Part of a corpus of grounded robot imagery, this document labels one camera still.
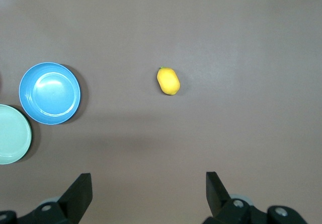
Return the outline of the yellow lemon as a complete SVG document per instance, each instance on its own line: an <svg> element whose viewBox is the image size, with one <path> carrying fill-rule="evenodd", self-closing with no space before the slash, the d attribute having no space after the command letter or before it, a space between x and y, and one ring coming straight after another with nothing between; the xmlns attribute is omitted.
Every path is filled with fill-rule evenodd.
<svg viewBox="0 0 322 224"><path fill-rule="evenodd" d="M161 66L157 72L156 79L161 91L166 95L175 95L181 87L176 72L169 67Z"/></svg>

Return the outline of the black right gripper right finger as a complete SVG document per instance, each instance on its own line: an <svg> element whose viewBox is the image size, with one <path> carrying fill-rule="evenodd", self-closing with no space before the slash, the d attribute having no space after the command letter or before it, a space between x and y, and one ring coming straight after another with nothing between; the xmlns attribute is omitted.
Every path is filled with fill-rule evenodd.
<svg viewBox="0 0 322 224"><path fill-rule="evenodd" d="M229 219L231 197L216 172L206 173L206 199L215 219Z"/></svg>

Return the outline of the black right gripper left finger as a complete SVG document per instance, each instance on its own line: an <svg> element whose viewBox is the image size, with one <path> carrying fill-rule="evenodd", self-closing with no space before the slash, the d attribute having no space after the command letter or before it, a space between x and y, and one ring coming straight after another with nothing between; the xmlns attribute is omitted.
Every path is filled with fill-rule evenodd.
<svg viewBox="0 0 322 224"><path fill-rule="evenodd" d="M59 198L58 204L72 224L79 224L92 201L92 178L90 173L80 174Z"/></svg>

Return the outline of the light green plate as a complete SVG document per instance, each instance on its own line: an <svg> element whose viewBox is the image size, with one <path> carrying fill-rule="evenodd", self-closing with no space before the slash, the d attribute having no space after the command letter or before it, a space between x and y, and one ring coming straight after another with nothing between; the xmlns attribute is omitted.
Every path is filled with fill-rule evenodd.
<svg viewBox="0 0 322 224"><path fill-rule="evenodd" d="M32 129L16 108L0 104L0 165L19 161L29 150Z"/></svg>

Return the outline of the blue plate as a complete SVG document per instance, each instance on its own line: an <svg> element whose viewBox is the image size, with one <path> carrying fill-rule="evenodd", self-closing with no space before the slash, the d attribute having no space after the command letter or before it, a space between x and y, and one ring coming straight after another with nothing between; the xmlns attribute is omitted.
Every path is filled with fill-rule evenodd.
<svg viewBox="0 0 322 224"><path fill-rule="evenodd" d="M75 75L55 62L29 68L21 78L19 99L24 111L35 121L58 125L71 119L81 102L81 89Z"/></svg>

